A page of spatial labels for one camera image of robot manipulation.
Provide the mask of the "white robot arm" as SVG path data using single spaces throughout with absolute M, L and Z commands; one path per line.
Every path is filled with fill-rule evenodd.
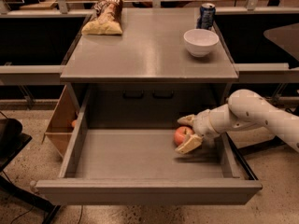
M 299 151 L 299 117 L 272 106 L 258 93 L 250 90 L 235 91 L 225 105 L 182 117 L 178 123 L 193 130 L 176 148 L 180 154 L 189 153 L 200 147 L 205 140 L 213 140 L 222 133 L 256 127 L 265 127 L 295 151 Z

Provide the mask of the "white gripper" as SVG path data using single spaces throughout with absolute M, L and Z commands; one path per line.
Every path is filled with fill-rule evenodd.
M 202 145 L 203 138 L 214 139 L 219 136 L 211 124 L 209 109 L 204 110 L 197 115 L 191 114 L 181 117 L 178 119 L 178 124 L 192 126 L 192 129 L 196 133 L 188 134 L 184 141 L 176 148 L 176 152 L 179 154 L 187 154 L 200 147 Z

